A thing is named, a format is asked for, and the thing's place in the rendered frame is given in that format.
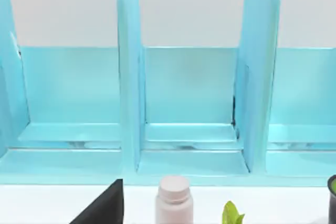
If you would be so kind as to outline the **light blue rack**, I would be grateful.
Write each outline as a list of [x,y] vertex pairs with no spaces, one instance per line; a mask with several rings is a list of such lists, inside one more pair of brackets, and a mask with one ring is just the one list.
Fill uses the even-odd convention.
[[0,0],[0,184],[322,186],[336,174],[336,48],[278,48],[280,0],[244,0],[238,47],[20,47]]

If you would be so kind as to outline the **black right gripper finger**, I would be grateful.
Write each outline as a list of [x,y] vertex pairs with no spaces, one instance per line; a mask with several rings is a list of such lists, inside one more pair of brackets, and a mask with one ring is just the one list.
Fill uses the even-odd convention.
[[123,224],[123,179],[116,179],[69,224]]

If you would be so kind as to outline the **pale pink bottle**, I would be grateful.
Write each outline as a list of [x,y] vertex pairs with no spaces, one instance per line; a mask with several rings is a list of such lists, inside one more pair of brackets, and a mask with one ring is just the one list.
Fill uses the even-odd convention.
[[155,224],[194,224],[194,202],[186,177],[167,175],[161,179],[155,198]]

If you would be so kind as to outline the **green leafy plant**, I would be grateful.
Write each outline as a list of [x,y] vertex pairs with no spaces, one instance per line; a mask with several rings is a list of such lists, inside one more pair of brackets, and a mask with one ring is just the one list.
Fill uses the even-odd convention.
[[235,204],[228,201],[222,213],[222,224],[243,224],[244,214],[239,214]]

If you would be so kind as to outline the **black pot with green top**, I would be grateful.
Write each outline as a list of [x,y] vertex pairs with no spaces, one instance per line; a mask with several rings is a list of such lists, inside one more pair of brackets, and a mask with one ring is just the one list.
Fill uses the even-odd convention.
[[328,224],[336,224],[336,174],[328,179],[329,198],[329,212]]

